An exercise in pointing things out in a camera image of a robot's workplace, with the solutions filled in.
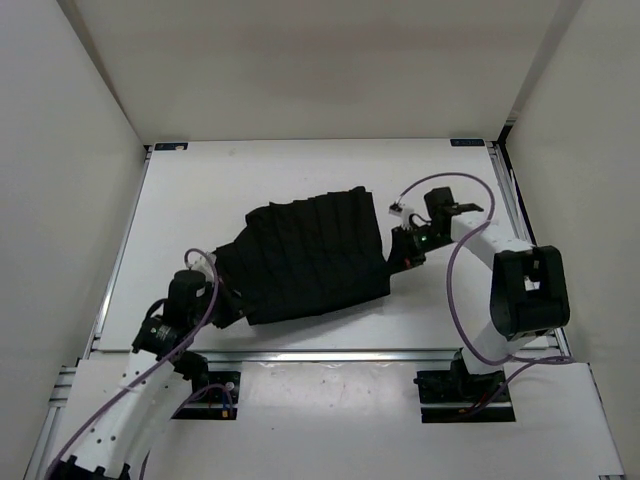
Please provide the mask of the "black pleated skirt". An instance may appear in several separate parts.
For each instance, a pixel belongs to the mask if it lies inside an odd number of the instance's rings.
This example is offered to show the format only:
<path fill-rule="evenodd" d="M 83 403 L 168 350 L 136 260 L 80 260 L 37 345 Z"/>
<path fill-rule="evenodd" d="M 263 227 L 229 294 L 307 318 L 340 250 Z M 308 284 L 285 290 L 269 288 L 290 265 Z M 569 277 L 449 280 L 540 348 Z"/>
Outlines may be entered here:
<path fill-rule="evenodd" d="M 373 195 L 358 186 L 249 212 L 215 249 L 222 284 L 249 304 L 251 325 L 318 316 L 390 293 Z"/>

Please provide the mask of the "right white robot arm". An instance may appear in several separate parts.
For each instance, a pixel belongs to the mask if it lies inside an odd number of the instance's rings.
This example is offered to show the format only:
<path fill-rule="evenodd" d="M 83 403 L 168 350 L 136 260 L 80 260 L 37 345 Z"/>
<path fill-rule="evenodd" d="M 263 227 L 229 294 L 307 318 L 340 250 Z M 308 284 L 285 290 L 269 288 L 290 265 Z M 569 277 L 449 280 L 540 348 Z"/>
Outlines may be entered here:
<path fill-rule="evenodd" d="M 453 294 L 453 269 L 446 269 L 446 297 L 454 326 L 463 341 L 449 375 L 449 387 L 460 399 L 470 400 L 486 384 L 485 376 L 516 360 L 517 352 L 532 340 L 564 327 L 570 319 L 563 260 L 554 246 L 535 246 L 510 236 L 493 224 L 474 203 L 454 200 L 450 188 L 424 196 L 428 220 L 418 225 L 415 211 L 393 203 L 389 212 L 401 223 L 392 231 L 387 263 L 393 273 L 424 264 L 427 253 L 453 246 L 453 254 L 467 250 L 491 271 L 489 320 L 474 338 L 467 337 Z"/>

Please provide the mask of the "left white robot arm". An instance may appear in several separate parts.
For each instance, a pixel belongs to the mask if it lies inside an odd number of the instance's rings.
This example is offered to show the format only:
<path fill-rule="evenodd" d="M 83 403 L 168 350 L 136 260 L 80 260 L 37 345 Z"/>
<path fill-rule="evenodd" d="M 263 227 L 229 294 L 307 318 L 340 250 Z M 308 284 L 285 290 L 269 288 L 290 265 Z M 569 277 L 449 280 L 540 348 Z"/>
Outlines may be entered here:
<path fill-rule="evenodd" d="M 215 256 L 202 252 L 176 272 L 165 298 L 147 311 L 113 396 L 51 460 L 47 479 L 142 479 L 150 452 L 173 417 L 192 401 L 221 395 L 237 416 L 229 382 L 212 382 L 205 357 L 190 351 L 222 298 Z"/>

